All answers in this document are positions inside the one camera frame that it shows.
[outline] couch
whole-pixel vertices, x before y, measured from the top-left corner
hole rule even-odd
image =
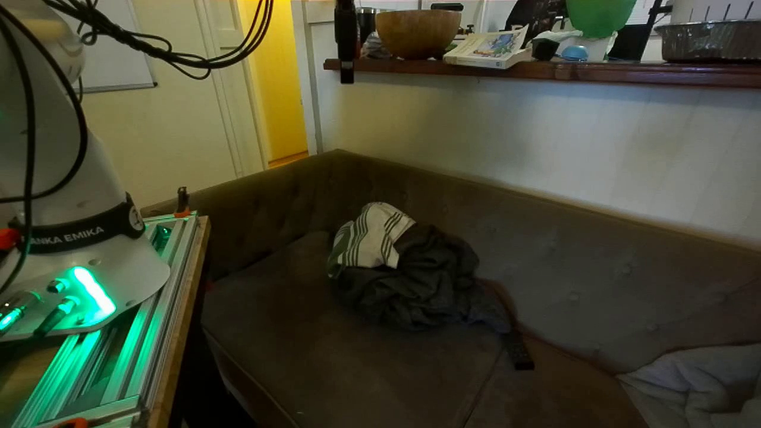
[[[463,238],[512,300],[535,370],[482,326],[388,328],[325,277],[382,199]],[[212,218],[201,331],[259,426],[645,426],[619,373],[761,341],[761,252],[479,180],[325,152],[191,197]]]

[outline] green light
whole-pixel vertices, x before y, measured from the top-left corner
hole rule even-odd
[[[87,290],[87,294],[94,300],[103,317],[110,317],[116,312],[116,305],[104,294],[103,286],[94,281],[94,277],[87,269],[76,266],[76,269],[72,269],[72,274]]]
[[[18,310],[18,307],[6,312],[6,317],[0,318],[0,331],[11,328],[22,318],[22,315],[24,315],[24,310]]]

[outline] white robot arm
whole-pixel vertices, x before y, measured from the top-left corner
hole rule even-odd
[[[81,43],[38,0],[0,11],[0,203],[22,236],[0,259],[0,341],[92,331],[156,292],[168,266],[86,129]]]

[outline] wooden shelf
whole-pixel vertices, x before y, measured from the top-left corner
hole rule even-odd
[[[472,68],[441,63],[356,59],[356,74],[428,74],[428,76],[485,76],[533,82],[584,82],[634,85],[703,85],[703,87],[761,87],[761,65],[606,65],[606,63],[520,63],[512,68]]]

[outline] wire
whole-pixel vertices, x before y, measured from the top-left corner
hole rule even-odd
[[[72,101],[74,106],[74,117],[76,117],[76,129],[78,129],[78,150],[76,158],[68,167],[68,172],[48,190],[32,193],[30,199],[41,199],[48,197],[56,190],[61,190],[81,168],[81,165],[86,161],[87,154],[87,146],[89,146],[89,135],[87,135],[87,124],[86,124],[86,112],[78,105],[78,95],[74,93],[74,87],[68,85],[67,74],[56,67],[55,58],[45,51],[45,46],[13,17],[10,15],[4,8],[1,17],[16,27],[16,32],[43,54],[43,59],[49,65],[53,74],[56,76],[56,82],[61,83],[61,91],[67,93],[67,98]],[[10,205],[10,203],[22,203],[26,196],[11,196],[11,197],[0,197],[0,205]]]
[[[32,193],[32,168],[36,168],[36,105],[32,105],[32,85],[30,85],[30,74],[26,68],[26,59],[22,54],[18,41],[13,39],[11,29],[6,27],[10,11],[0,8],[0,33],[4,39],[4,46],[22,74],[22,91],[24,91],[24,110],[26,110],[26,177],[24,177],[24,238],[22,238],[22,249],[18,259],[11,269],[11,274],[1,281],[0,292],[4,292],[22,274],[24,261],[30,249],[30,221],[32,221],[32,205],[30,205],[30,193]]]
[[[45,0],[45,5],[89,27],[89,32],[81,36],[81,43],[92,46],[100,36],[110,36],[132,51],[139,51],[155,59],[171,65],[191,79],[207,79],[217,68],[243,63],[250,52],[255,52],[262,46],[274,17],[274,0],[259,0],[251,24],[243,41],[223,54],[201,58],[192,52],[176,52],[173,46],[161,36],[125,32],[116,27],[94,8],[94,0]]]

